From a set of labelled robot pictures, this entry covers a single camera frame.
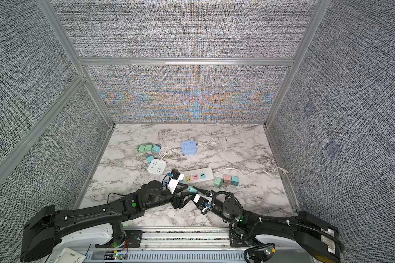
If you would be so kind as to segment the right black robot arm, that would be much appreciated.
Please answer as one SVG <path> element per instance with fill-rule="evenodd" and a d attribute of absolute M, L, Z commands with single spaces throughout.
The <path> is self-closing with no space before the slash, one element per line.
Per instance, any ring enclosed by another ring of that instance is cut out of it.
<path fill-rule="evenodd" d="M 261 237 L 276 236 L 296 242 L 310 256 L 323 263 L 341 262 L 345 246 L 340 231 L 330 223 L 301 211 L 293 217 L 269 217 L 245 210 L 230 192 L 219 191 L 208 195 L 193 192 L 193 202 L 203 214 L 212 212 L 228 223 L 229 235 L 249 246 L 244 252 L 247 261 L 268 260 L 274 242 L 261 241 Z"/>

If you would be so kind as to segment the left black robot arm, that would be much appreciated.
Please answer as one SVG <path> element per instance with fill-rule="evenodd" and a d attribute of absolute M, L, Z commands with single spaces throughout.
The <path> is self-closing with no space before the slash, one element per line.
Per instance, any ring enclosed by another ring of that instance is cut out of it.
<path fill-rule="evenodd" d="M 171 192 L 161 182 L 153 180 L 135 192 L 103 205 L 83 209 L 56 210 L 54 205 L 43 207 L 23 227 L 20 262 L 26 263 L 49 255 L 62 238 L 90 227 L 110 224 L 113 234 L 105 247 L 120 243 L 124 235 L 122 222 L 142 217 L 151 208 L 172 204 L 184 207 L 194 198 L 187 187 Z"/>

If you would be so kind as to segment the long white power strip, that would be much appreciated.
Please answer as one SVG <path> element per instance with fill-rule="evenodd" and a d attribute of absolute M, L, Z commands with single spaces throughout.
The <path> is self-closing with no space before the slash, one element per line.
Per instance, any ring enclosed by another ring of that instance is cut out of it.
<path fill-rule="evenodd" d="M 182 184 L 196 184 L 214 179 L 214 174 L 211 168 L 195 169 L 191 171 L 183 171 L 183 179 L 180 181 Z"/>

